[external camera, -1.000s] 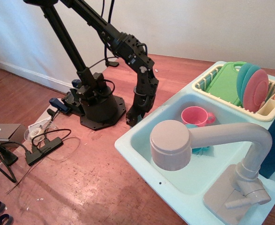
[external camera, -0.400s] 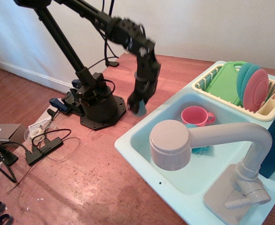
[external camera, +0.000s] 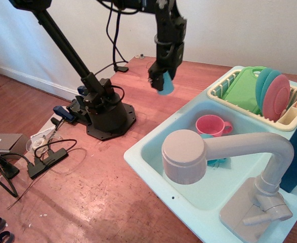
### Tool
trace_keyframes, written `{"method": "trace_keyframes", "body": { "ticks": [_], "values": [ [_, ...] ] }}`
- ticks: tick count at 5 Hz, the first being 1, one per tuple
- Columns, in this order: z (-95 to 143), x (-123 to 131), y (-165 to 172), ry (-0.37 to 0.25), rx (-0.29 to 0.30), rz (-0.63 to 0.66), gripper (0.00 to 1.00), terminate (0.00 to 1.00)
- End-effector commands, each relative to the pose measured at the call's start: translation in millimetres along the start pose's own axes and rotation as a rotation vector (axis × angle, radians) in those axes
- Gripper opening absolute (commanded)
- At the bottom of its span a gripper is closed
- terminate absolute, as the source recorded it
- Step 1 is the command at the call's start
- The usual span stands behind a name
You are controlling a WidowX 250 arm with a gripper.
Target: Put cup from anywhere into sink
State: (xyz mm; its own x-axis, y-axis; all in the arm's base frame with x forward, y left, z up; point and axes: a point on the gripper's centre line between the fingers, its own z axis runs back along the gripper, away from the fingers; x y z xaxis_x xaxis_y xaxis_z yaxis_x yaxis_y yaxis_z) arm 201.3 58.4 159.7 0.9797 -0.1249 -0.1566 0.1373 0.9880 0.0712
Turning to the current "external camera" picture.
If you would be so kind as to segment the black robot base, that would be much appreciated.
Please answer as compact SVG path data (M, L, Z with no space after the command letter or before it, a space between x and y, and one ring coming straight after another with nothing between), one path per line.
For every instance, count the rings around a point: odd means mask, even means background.
M111 80L100 80L104 93L95 91L77 95L67 106L76 121L86 126L86 133L101 141L124 135L136 122L134 107L122 102Z

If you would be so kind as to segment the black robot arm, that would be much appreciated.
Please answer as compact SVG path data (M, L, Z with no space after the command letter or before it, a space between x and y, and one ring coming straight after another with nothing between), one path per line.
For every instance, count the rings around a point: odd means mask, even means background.
M46 30L64 56L81 77L87 90L80 105L88 108L99 108L106 104L117 105L122 98L114 98L114 86L104 87L85 66L74 48L70 45L55 21L47 12L51 1L11 1L11 4L21 10L30 11L39 24ZM173 79L178 66L182 63L184 38L187 20L178 11L176 1L111 1L109 8L119 16L125 9L134 13L144 12L155 15L157 34L156 61L148 70L149 83L160 95L168 95L174 90Z

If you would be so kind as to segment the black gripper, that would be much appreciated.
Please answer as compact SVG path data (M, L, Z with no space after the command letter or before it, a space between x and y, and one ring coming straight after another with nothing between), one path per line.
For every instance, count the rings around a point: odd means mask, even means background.
M148 82L157 91L163 91L163 73L175 78L182 63L187 20L179 13L176 1L156 1L154 4L157 34L156 61L149 68Z

